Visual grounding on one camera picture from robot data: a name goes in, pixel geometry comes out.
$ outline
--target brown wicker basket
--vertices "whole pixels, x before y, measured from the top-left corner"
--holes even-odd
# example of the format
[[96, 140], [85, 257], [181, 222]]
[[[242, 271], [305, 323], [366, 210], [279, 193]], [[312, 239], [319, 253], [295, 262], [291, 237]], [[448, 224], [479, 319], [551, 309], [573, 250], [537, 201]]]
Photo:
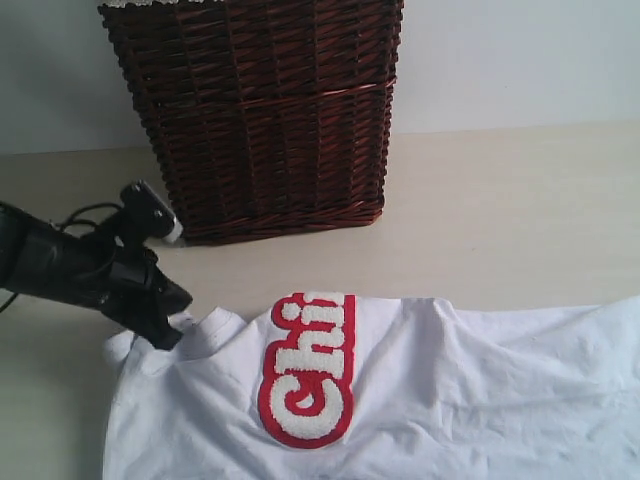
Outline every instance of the brown wicker basket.
[[190, 243], [382, 212], [403, 0], [100, 7]]

